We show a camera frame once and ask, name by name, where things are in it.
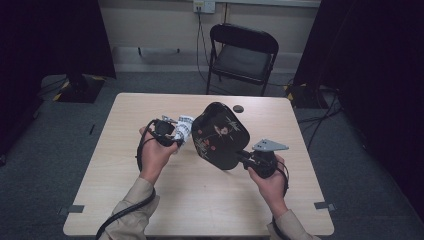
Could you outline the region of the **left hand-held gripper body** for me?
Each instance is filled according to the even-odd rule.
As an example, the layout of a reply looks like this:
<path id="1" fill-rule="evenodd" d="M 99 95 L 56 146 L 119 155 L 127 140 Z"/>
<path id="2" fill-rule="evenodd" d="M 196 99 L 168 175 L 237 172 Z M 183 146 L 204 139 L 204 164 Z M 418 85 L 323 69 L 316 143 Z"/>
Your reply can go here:
<path id="1" fill-rule="evenodd" d="M 175 121 L 169 117 L 163 116 L 161 119 L 154 119 L 153 126 L 154 129 L 151 131 L 151 135 L 165 147 L 172 146 L 175 142 L 171 140 L 172 133 L 174 132 L 174 124 L 172 121 Z"/>

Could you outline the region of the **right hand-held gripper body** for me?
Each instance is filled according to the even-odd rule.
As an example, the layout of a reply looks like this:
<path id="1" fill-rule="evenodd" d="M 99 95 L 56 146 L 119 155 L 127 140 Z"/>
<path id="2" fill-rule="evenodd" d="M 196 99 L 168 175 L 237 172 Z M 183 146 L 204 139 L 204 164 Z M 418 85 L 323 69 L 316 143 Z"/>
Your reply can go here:
<path id="1" fill-rule="evenodd" d="M 278 168 L 275 152 L 288 149 L 287 145 L 269 139 L 260 140 L 253 145 L 250 153 L 253 160 L 252 168 L 263 179 L 272 176 Z"/>

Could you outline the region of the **white patterned cloth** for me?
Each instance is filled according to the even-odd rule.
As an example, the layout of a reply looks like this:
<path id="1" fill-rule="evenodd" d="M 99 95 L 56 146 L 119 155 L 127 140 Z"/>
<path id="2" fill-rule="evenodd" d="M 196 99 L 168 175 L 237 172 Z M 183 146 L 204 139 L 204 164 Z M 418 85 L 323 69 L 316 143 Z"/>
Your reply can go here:
<path id="1" fill-rule="evenodd" d="M 191 135 L 193 122 L 193 117 L 180 115 L 176 121 L 172 121 L 175 127 L 173 137 L 183 138 L 185 144 Z"/>

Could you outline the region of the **person's right hand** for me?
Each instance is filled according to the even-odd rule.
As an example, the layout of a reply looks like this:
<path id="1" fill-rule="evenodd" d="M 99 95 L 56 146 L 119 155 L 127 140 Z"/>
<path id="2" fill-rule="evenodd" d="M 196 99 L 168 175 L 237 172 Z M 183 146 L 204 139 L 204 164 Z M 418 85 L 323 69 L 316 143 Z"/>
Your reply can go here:
<path id="1" fill-rule="evenodd" d="M 251 179 L 258 186 L 261 196 L 268 205 L 273 217 L 278 219 L 288 211 L 284 200 L 286 178 L 284 174 L 284 159 L 277 155 L 279 161 L 277 170 L 269 178 L 261 178 L 251 167 L 248 168 Z"/>

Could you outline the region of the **person's left hand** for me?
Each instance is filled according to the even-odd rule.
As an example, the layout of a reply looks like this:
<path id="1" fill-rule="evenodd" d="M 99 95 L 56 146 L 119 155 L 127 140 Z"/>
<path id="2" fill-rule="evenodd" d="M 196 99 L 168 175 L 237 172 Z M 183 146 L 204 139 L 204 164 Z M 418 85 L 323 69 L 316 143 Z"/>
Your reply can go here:
<path id="1" fill-rule="evenodd" d="M 140 128 L 139 132 L 144 139 L 141 151 L 142 170 L 139 177 L 154 185 L 171 155 L 178 150 L 178 145 L 176 143 L 169 147 L 161 145 L 145 127 Z"/>

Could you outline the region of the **grey tape strip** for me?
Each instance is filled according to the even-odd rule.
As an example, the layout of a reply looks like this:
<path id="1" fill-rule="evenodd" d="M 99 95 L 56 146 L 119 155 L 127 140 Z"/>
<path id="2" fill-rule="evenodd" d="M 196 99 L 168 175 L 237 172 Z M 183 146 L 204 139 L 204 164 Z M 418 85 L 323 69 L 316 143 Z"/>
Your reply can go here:
<path id="1" fill-rule="evenodd" d="M 82 213 L 83 210 L 83 205 L 71 205 L 69 207 L 61 207 L 58 214 L 61 216 L 67 216 L 69 213 Z"/>
<path id="2" fill-rule="evenodd" d="M 327 209 L 328 211 L 335 211 L 337 208 L 333 203 L 323 202 L 315 202 L 314 206 L 317 210 L 319 209 Z"/>

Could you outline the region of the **black stand base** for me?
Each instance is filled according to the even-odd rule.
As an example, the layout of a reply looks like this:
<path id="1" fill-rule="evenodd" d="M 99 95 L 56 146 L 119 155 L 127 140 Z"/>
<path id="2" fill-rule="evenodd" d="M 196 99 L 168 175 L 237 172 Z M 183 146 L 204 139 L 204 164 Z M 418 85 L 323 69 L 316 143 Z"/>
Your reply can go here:
<path id="1" fill-rule="evenodd" d="M 328 104 L 319 90 L 312 89 L 306 84 L 284 87 L 286 97 L 296 109 L 327 109 Z"/>
<path id="2" fill-rule="evenodd" d="M 105 78 L 92 75 L 67 75 L 53 100 L 57 102 L 94 103 Z"/>

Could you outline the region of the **black folding chair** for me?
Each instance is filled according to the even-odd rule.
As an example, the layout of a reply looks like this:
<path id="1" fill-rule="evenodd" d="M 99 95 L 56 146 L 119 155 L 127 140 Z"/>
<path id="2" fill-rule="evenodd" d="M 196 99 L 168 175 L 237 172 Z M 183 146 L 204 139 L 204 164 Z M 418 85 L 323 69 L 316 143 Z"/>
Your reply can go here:
<path id="1" fill-rule="evenodd" d="M 277 40 L 265 31 L 230 23 L 214 25 L 210 40 L 206 93 L 215 74 L 261 86 L 263 96 L 279 52 Z"/>

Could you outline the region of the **black curtain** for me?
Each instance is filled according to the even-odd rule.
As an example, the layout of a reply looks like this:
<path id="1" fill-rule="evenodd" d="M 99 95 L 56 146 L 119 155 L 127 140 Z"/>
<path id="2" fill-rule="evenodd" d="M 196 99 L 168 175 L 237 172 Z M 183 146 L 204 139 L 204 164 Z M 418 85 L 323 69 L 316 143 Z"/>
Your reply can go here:
<path id="1" fill-rule="evenodd" d="M 294 82 L 338 90 L 367 150 L 424 214 L 424 0 L 321 0 Z"/>
<path id="2" fill-rule="evenodd" d="M 0 0 L 0 156 L 56 74 L 116 76 L 99 0 Z"/>

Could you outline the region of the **white wall socket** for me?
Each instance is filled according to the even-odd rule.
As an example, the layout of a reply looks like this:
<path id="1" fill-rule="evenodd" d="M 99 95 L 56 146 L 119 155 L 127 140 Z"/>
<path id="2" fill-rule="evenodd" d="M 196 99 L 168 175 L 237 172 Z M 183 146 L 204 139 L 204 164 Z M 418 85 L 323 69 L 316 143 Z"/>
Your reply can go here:
<path id="1" fill-rule="evenodd" d="M 193 0 L 193 12 L 214 14 L 216 9 L 216 3 L 210 0 Z"/>

